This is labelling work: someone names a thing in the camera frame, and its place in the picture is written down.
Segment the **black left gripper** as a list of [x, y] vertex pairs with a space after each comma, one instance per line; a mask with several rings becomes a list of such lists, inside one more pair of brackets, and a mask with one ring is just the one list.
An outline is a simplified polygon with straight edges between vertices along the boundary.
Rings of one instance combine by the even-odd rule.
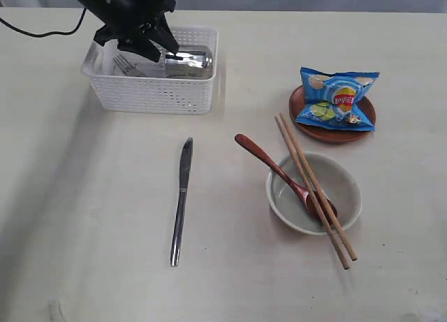
[[175, 6], [175, 0], [105, 0], [99, 8], [104, 26], [95, 33], [94, 41], [104, 45], [117, 39], [119, 50], [158, 62], [161, 53], [154, 43], [171, 53], [179, 50], [165, 17]]

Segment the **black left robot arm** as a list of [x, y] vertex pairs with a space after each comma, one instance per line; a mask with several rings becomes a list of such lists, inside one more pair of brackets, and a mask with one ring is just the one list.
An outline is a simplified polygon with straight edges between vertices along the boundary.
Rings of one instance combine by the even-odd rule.
[[165, 14], [175, 10], [175, 0], [77, 0], [104, 25], [94, 41], [104, 46], [117, 41], [117, 49], [159, 62], [157, 48], [177, 54], [179, 44], [168, 26]]

